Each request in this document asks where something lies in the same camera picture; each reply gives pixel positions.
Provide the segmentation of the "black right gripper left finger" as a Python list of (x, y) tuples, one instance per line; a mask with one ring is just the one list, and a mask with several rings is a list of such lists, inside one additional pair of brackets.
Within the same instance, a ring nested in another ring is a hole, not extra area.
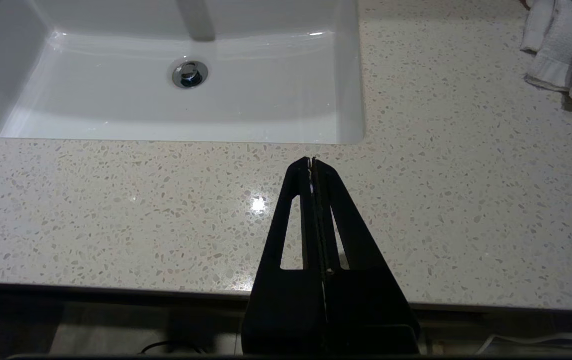
[[(246, 352), (320, 352), (326, 324), (311, 160), (288, 166), (241, 328)], [(292, 200), (300, 199), (301, 269), (282, 269)]]

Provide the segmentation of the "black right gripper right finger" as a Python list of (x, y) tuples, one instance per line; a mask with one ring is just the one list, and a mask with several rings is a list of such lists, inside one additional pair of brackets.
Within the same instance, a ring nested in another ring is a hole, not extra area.
[(328, 164), (314, 161), (328, 348), (338, 354), (416, 354), (420, 324), (367, 225)]

